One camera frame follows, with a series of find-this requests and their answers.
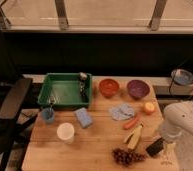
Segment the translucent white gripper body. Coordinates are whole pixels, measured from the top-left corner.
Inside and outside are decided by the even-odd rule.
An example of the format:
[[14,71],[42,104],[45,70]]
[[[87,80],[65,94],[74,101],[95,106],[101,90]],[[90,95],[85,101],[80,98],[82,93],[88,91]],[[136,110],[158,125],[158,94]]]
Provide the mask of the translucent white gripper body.
[[162,158],[168,160],[175,147],[176,140],[182,135],[181,129],[170,122],[162,122],[158,127],[159,135],[163,139]]

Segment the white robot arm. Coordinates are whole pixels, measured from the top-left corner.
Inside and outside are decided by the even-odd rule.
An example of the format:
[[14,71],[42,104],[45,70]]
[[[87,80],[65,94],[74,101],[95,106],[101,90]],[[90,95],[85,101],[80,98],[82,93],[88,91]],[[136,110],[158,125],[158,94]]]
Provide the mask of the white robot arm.
[[172,144],[182,135],[182,130],[193,135],[193,102],[183,101],[167,105],[163,110],[164,119],[158,126],[163,139],[163,159],[168,159]]

